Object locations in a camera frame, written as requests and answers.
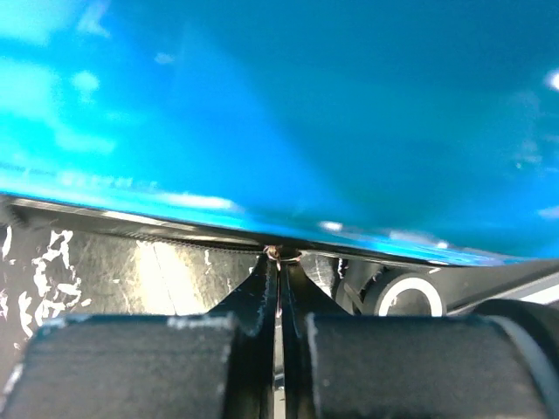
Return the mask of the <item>blue suitcase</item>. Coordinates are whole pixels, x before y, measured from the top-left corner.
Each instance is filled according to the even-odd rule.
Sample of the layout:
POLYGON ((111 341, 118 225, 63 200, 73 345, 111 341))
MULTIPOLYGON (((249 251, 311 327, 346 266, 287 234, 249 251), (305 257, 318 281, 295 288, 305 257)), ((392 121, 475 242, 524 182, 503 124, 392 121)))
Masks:
POLYGON ((555 1, 4 1, 1 218, 558 302, 555 1))

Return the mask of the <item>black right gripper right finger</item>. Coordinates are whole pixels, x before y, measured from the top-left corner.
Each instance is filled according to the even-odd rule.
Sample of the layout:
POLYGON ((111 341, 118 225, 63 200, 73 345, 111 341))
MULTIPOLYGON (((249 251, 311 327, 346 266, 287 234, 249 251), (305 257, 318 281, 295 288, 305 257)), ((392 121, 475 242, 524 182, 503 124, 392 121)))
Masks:
POLYGON ((555 418, 558 312, 510 299, 465 316, 352 316, 299 264, 280 274, 289 418, 555 418))

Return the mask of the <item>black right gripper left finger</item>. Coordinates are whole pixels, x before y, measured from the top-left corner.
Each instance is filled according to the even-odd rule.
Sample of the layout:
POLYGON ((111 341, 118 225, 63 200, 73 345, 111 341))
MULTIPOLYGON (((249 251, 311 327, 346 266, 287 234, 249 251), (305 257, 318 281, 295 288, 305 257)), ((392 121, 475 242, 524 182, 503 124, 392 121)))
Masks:
POLYGON ((201 315, 46 321, 1 394, 4 418, 270 418, 276 264, 201 315))

